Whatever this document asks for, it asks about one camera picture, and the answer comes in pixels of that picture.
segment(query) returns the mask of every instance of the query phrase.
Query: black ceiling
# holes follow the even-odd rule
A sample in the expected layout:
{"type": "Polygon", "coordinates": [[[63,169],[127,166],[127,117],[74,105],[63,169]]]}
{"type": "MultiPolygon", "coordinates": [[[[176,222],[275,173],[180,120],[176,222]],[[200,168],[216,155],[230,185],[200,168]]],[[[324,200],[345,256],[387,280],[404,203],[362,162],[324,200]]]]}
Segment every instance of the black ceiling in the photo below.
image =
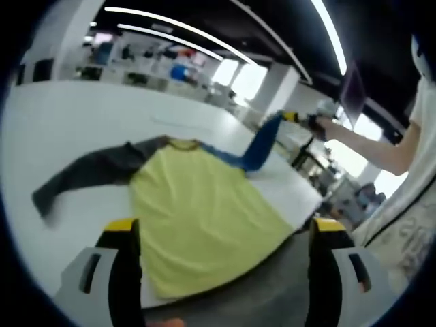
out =
{"type": "MultiPolygon", "coordinates": [[[[342,76],[326,28],[311,0],[243,0],[286,42],[314,81],[313,87],[334,95],[342,76]]],[[[397,18],[389,0],[324,0],[336,27],[345,58],[369,67],[366,75],[379,96],[400,97],[388,108],[401,115],[416,90],[418,73],[410,55],[410,34],[397,18]],[[384,93],[384,84],[390,84],[384,93]]],[[[197,27],[243,52],[292,59],[259,24],[229,0],[141,1],[107,0],[105,6],[160,14],[197,27]]],[[[99,29],[117,30],[118,23],[150,28],[155,20],[100,10],[99,29]]],[[[209,50],[223,50],[207,39],[174,28],[173,34],[209,50]]]]}

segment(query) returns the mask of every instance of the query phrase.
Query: desk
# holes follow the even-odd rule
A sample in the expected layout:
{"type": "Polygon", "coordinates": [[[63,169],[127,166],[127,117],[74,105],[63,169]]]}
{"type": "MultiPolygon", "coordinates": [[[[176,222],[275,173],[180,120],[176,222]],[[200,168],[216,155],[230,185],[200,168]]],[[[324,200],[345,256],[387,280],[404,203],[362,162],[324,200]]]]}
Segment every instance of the desk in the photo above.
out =
{"type": "Polygon", "coordinates": [[[168,74],[158,74],[149,69],[135,70],[135,67],[123,67],[122,65],[105,66],[98,64],[88,64],[82,68],[86,67],[102,70],[99,78],[100,82],[144,87],[150,90],[187,97],[188,99],[194,99],[201,102],[204,102],[208,95],[208,91],[202,87],[194,87],[186,82],[174,80],[168,74]],[[130,73],[144,76],[146,82],[137,85],[128,82],[127,75],[130,73]]]}
{"type": "MultiPolygon", "coordinates": [[[[198,138],[241,154],[253,137],[222,108],[156,91],[102,82],[39,82],[11,90],[1,126],[3,201],[23,262],[49,295],[61,273],[104,226],[131,217],[127,187],[90,187],[57,198],[54,223],[38,215],[31,194],[53,174],[88,151],[138,142],[161,134],[198,138]]],[[[298,228],[321,197],[297,172],[272,153],[251,182],[298,228]]],[[[142,281],[144,307],[165,303],[142,281]]]]}

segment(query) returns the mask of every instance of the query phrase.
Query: white shirt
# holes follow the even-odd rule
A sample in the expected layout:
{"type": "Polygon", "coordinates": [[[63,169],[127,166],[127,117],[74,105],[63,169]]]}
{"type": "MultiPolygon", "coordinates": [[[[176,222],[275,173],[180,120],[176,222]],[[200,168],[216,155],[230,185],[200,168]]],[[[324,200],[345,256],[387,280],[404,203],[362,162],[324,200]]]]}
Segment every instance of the white shirt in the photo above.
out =
{"type": "MultiPolygon", "coordinates": [[[[357,228],[356,245],[369,239],[406,209],[436,174],[436,85],[425,78],[418,83],[410,120],[421,127],[420,140],[409,175],[392,197],[357,228]]],[[[426,257],[436,230],[436,183],[367,246],[388,270],[391,286],[398,293],[408,285],[426,257]]]]}

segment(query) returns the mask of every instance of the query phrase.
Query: ceiling light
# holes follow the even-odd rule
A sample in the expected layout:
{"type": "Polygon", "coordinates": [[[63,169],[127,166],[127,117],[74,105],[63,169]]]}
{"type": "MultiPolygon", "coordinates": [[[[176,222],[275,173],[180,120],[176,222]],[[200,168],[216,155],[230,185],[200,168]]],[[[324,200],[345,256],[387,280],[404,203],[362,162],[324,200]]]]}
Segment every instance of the ceiling light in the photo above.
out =
{"type": "Polygon", "coordinates": [[[159,36],[159,37],[163,37],[165,39],[168,39],[168,40],[180,43],[180,44],[184,44],[184,45],[186,45],[186,46],[188,46],[190,48],[193,48],[193,49],[196,49],[198,51],[201,51],[201,52],[205,53],[206,55],[211,56],[212,58],[215,58],[217,60],[220,60],[220,61],[223,60],[223,57],[221,57],[220,55],[218,55],[218,54],[216,54],[216,53],[214,53],[212,51],[209,51],[209,50],[207,50],[205,48],[202,48],[201,46],[198,46],[197,44],[194,44],[194,43],[191,43],[191,42],[179,39],[178,37],[175,37],[175,36],[172,36],[172,35],[169,35],[169,34],[165,34],[165,33],[158,32],[158,31],[154,31],[152,29],[145,29],[143,27],[137,27],[137,26],[126,25],[126,24],[118,24],[117,26],[120,29],[131,29],[132,31],[138,31],[138,32],[143,32],[143,33],[148,33],[148,34],[156,35],[156,36],[159,36]]]}
{"type": "Polygon", "coordinates": [[[217,39],[216,37],[212,36],[211,34],[208,34],[206,32],[203,32],[199,29],[196,29],[195,27],[192,27],[188,24],[185,24],[183,22],[179,22],[177,20],[165,17],[165,16],[161,16],[161,15],[156,15],[156,14],[152,14],[150,12],[142,12],[140,10],[133,10],[133,9],[127,9],[127,8],[118,8],[118,7],[105,7],[104,8],[107,12],[123,12],[126,14],[133,14],[133,15],[139,15],[139,16],[145,16],[145,17],[150,17],[150,18],[154,18],[157,20],[162,20],[163,22],[167,22],[169,24],[173,24],[176,25],[178,27],[181,27],[183,29],[187,29],[188,31],[197,33],[198,35],[201,35],[202,37],[205,37],[206,39],[222,46],[223,48],[229,50],[230,52],[232,52],[233,54],[235,54],[237,57],[241,58],[242,60],[246,61],[247,63],[250,63],[252,65],[257,65],[257,63],[255,61],[253,61],[252,59],[250,59],[249,57],[247,57],[245,54],[243,54],[241,51],[237,51],[237,49],[233,48],[231,45],[217,39]]]}
{"type": "Polygon", "coordinates": [[[297,68],[301,71],[301,74],[306,78],[306,83],[309,85],[313,84],[312,78],[307,73],[307,70],[303,67],[301,62],[298,60],[297,56],[292,52],[292,49],[287,46],[287,44],[277,35],[277,33],[274,32],[271,27],[269,27],[268,24],[266,24],[258,15],[251,10],[251,8],[248,5],[244,5],[239,0],[230,0],[234,5],[238,6],[242,11],[244,11],[247,15],[252,17],[260,26],[264,28],[266,32],[271,35],[271,37],[284,49],[284,51],[292,58],[292,60],[295,62],[295,65],[297,68]]]}
{"type": "Polygon", "coordinates": [[[330,15],[327,12],[326,7],[322,3],[322,0],[311,0],[313,5],[315,6],[318,14],[321,16],[322,22],[327,29],[328,36],[330,37],[330,41],[332,42],[334,53],[336,54],[336,58],[339,64],[339,69],[341,70],[341,74],[345,75],[347,72],[347,61],[345,60],[345,55],[343,54],[341,41],[339,41],[338,33],[336,33],[336,29],[334,28],[333,21],[330,18],[330,15]]]}

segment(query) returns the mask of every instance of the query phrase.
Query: dark gray sleeve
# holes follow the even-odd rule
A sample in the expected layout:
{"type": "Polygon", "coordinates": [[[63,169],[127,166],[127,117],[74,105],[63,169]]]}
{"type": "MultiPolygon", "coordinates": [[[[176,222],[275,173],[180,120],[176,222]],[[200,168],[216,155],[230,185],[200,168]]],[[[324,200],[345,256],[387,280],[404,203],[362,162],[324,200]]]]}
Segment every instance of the dark gray sleeve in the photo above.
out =
{"type": "Polygon", "coordinates": [[[41,216],[45,216],[50,212],[56,196],[62,192],[82,187],[126,184],[167,143],[168,137],[162,136],[88,153],[37,189],[32,195],[33,203],[41,216]]]}

